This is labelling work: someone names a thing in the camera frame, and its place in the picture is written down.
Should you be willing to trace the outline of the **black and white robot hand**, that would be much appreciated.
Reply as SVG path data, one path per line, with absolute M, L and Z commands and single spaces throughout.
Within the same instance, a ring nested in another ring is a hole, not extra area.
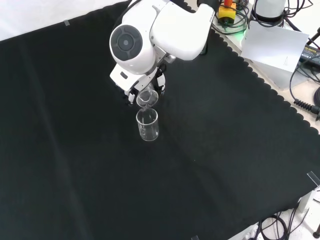
M 165 71 L 167 65 L 162 63 L 150 75 L 133 74 L 124 70 L 117 64 L 110 73 L 111 80 L 117 87 L 123 90 L 127 97 L 128 104 L 137 103 L 138 94 L 144 90 L 155 90 L 158 95 L 163 95 L 166 87 Z

